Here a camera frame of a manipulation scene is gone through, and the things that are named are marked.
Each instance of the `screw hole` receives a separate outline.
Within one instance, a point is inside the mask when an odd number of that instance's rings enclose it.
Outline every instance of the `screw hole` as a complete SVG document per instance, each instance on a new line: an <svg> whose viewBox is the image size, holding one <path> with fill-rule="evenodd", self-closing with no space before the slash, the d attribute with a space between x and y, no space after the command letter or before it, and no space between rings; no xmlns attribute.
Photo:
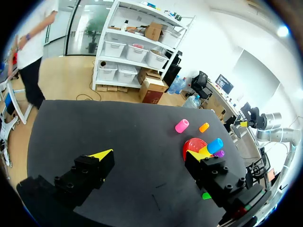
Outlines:
<svg viewBox="0 0 303 227"><path fill-rule="evenodd" d="M73 188L74 185L73 185L72 183L68 183L68 184L67 184L67 187L68 187L68 188Z"/></svg>

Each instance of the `potted plant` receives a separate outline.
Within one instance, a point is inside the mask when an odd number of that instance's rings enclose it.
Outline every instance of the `potted plant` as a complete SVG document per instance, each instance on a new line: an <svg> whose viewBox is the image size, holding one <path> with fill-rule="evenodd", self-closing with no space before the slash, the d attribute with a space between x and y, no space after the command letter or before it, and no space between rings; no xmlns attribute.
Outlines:
<svg viewBox="0 0 303 227"><path fill-rule="evenodd" d="M104 22L98 19L92 19L89 21L89 25L86 27L85 32L91 37L91 43L89 43L89 53L95 52L97 43L96 34L97 32L101 32L103 28Z"/></svg>

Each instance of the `white t-shirt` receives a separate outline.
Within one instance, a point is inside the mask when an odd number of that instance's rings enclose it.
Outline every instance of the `white t-shirt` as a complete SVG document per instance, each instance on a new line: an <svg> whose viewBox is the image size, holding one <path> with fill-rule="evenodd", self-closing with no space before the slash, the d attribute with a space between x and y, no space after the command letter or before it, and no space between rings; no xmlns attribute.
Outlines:
<svg viewBox="0 0 303 227"><path fill-rule="evenodd" d="M19 30L18 42L22 36L27 35L53 11L58 11L58 0L44 0L41 2L41 4L29 15ZM32 37L22 50L18 51L17 66L19 69L30 65L43 56L43 39L44 32L41 31Z"/></svg>

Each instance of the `computer monitor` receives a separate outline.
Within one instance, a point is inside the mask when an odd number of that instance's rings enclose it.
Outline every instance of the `computer monitor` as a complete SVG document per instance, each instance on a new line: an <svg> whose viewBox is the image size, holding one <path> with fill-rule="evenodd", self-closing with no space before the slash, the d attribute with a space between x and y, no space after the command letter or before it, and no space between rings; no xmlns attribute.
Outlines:
<svg viewBox="0 0 303 227"><path fill-rule="evenodd" d="M229 94L233 88L233 85L222 75L218 77L216 84L219 85L226 94Z"/></svg>

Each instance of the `black pants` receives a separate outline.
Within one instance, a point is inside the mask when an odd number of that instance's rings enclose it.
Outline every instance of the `black pants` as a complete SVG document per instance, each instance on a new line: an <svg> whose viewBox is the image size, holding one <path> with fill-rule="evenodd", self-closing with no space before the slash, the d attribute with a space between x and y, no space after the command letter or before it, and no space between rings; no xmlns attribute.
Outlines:
<svg viewBox="0 0 303 227"><path fill-rule="evenodd" d="M45 97L38 86L41 59L42 58L19 70L25 86L27 100L29 103L37 107L37 109L40 108L43 100L45 100Z"/></svg>

